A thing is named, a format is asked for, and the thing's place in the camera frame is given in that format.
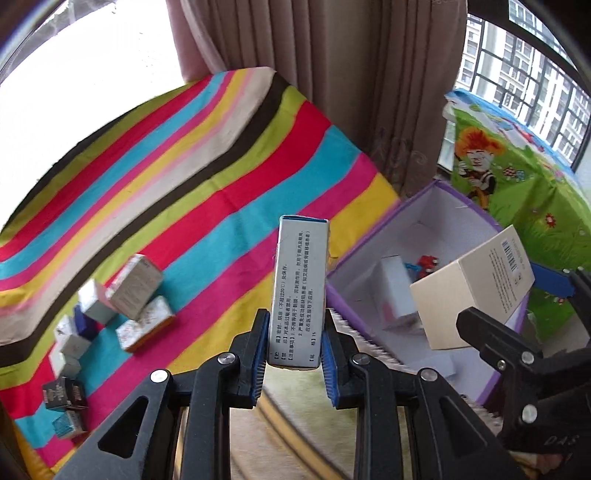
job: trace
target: white paper box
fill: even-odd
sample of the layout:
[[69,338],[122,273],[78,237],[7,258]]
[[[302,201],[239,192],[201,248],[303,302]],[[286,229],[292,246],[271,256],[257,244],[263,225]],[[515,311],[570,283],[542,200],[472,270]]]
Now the white paper box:
[[267,362],[313,369],[320,362],[329,222],[296,215],[279,221]]
[[60,352],[77,360],[90,346],[90,341],[76,333],[76,324],[69,315],[64,315],[61,318],[53,329],[53,335],[56,338],[56,343],[60,346]]
[[511,225],[457,260],[411,285],[433,350],[468,344],[457,332],[457,315],[476,307],[501,323],[534,284],[534,273]]
[[174,313],[160,295],[146,305],[136,320],[127,320],[115,331],[119,345],[126,352],[138,349],[144,341],[174,320]]
[[382,328],[420,321],[410,293],[412,280],[401,257],[382,258],[374,267],[369,281]]
[[80,310],[87,317],[106,325],[116,315],[116,311],[109,303],[106,288],[94,278],[91,278],[78,290]]
[[76,378],[80,372],[80,363],[71,356],[60,352],[60,345],[56,343],[49,353],[49,363],[53,369],[53,374],[57,377]]
[[135,254],[107,289],[107,299],[118,312],[135,320],[162,277],[162,272],[145,255]]

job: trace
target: purple storage box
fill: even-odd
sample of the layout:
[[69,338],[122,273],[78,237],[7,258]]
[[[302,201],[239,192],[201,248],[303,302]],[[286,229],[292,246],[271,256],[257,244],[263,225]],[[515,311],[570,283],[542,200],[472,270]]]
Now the purple storage box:
[[[412,369],[432,367],[458,390],[479,403],[491,393],[499,374],[484,363],[477,350],[431,350],[424,332],[383,329],[369,291],[369,275],[376,263],[400,255],[416,263],[434,255],[446,265],[502,230],[490,215],[449,185],[435,181],[404,203],[399,203],[327,276],[326,301],[364,337],[377,343]],[[525,298],[507,321],[519,331]]]

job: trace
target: curtain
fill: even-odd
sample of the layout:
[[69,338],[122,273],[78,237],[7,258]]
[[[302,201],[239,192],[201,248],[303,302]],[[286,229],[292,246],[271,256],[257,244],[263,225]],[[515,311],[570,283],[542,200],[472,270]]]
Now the curtain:
[[466,0],[167,0],[185,80],[269,66],[402,197],[435,175]]

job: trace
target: striped blanket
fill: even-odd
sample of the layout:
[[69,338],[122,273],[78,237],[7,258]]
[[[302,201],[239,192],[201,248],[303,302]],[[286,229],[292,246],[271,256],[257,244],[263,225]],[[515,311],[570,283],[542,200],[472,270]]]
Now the striped blanket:
[[123,317],[100,331],[80,360],[92,430],[152,370],[198,367],[270,307],[281,215],[330,219],[339,257],[396,201],[370,160],[268,68],[208,77],[93,134],[0,235],[0,401],[25,460],[55,471],[75,451],[53,435],[59,413],[43,406],[41,385],[53,379],[53,326],[89,277],[109,284],[141,252],[177,312],[133,355],[115,335]]

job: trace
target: cyan stripe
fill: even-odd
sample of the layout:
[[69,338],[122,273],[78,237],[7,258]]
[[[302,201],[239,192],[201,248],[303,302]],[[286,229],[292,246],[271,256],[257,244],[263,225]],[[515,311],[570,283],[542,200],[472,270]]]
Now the cyan stripe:
[[0,264],[0,280],[20,273],[38,260],[120,178],[151,154],[192,117],[203,110],[219,90],[226,75],[226,73],[219,73],[213,76],[209,84],[199,95],[130,148],[25,248],[2,262]]
[[[301,211],[340,182],[358,155],[359,150],[337,128],[330,127],[314,156],[302,169],[229,215],[171,263],[164,271],[164,282],[158,293],[167,298],[175,312],[181,310],[225,269],[271,234],[281,215]],[[80,360],[79,378],[85,384],[87,395],[129,357],[120,349],[115,335],[115,328],[124,320],[119,316],[101,330]],[[58,415],[41,405],[34,415],[16,422],[31,446],[40,448],[51,439],[51,420]]]

